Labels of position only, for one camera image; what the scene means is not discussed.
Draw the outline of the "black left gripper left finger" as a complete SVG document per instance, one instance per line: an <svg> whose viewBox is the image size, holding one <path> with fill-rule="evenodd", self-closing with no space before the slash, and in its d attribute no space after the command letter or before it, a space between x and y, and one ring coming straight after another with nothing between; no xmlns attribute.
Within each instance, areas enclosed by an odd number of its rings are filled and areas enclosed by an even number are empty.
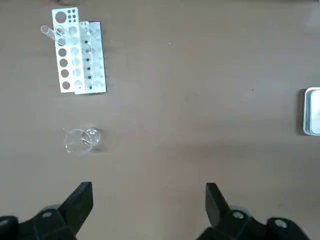
<svg viewBox="0 0 320 240"><path fill-rule="evenodd" d="M92 183L82 182L61 204L43 208L20 222L14 215L0 217L2 240L75 240L93 209Z"/></svg>

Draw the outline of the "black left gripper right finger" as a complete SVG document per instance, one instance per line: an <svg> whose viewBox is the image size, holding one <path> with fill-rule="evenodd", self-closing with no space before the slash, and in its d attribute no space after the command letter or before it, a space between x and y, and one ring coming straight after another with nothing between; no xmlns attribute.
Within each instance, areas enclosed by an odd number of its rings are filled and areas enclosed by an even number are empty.
<svg viewBox="0 0 320 240"><path fill-rule="evenodd" d="M292 220L271 217L265 224L240 209L232 209L215 183L206 183L205 210L210 222L199 240L308 240Z"/></svg>

